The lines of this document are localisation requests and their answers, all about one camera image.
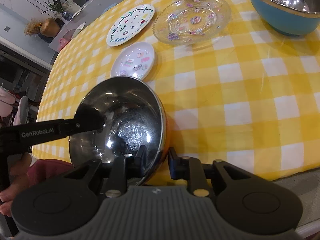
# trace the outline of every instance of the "red sleeve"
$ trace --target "red sleeve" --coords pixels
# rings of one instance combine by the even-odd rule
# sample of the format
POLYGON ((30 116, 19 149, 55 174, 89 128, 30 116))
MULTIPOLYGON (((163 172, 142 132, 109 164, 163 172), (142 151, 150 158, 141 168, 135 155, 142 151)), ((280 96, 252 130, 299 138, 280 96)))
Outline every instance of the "red sleeve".
POLYGON ((28 170, 30 186, 72 169, 72 164, 60 160, 37 160, 28 170))

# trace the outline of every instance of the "finger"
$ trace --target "finger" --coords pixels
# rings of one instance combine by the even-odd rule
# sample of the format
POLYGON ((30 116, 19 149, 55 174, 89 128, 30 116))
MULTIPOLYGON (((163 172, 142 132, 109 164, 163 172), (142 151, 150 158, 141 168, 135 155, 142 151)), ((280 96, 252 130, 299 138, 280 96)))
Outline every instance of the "finger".
POLYGON ((29 187, 29 178, 27 174, 19 175, 12 184, 5 190, 0 192, 2 202, 13 200, 17 194, 29 187))
POLYGON ((11 217, 11 205, 12 205, 12 201, 3 203, 0 206, 0 213, 3 214, 4 216, 11 217))
POLYGON ((24 153, 21 157, 21 160, 17 161, 12 167, 10 168, 10 175, 11 176, 18 176, 21 174, 27 173, 32 158, 29 153, 24 153))

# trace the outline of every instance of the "small round plate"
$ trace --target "small round plate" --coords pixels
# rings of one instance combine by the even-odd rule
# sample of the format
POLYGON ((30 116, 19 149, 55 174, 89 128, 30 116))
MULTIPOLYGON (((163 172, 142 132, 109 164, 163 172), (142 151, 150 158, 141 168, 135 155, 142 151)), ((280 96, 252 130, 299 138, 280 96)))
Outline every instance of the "small round plate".
POLYGON ((150 72, 155 60, 155 51, 147 42, 137 42, 116 58, 112 65, 110 77, 132 76, 143 80, 150 72))
POLYGON ((212 39, 230 19, 224 0, 178 0, 157 17, 153 34, 167 44, 193 44, 212 39))
POLYGON ((107 44, 115 47, 137 35, 152 19, 155 8, 142 4, 132 8, 116 20, 107 35, 107 44))

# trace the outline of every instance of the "yellow checkered tablecloth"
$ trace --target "yellow checkered tablecloth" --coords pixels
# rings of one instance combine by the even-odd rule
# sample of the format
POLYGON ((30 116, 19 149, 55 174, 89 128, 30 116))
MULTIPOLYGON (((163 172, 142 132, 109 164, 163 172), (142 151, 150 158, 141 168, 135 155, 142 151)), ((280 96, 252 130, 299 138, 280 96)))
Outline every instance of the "yellow checkered tablecloth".
MULTIPOLYGON (((220 36, 189 46, 159 42, 156 16, 176 0, 124 0, 96 19, 59 54, 37 121, 72 118, 87 92, 109 78, 121 50, 153 45, 145 81, 174 120, 170 145, 203 163, 223 159, 267 179, 320 166, 320 28, 285 37, 261 20, 250 0, 225 0, 232 20, 220 36), (124 12, 152 4, 156 15, 133 39, 109 47, 106 36, 124 12)), ((70 161, 68 139, 33 148, 34 156, 70 161)), ((163 165, 153 183, 169 181, 163 165)))

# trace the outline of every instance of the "glass plate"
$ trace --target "glass plate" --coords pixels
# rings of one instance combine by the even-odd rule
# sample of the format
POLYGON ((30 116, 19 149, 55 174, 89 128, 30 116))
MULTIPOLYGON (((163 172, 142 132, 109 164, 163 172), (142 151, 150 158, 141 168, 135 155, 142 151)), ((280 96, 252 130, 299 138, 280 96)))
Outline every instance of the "glass plate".
POLYGON ((179 0, 157 17, 153 34, 167 44, 193 44, 212 39, 230 21, 224 0, 179 0))

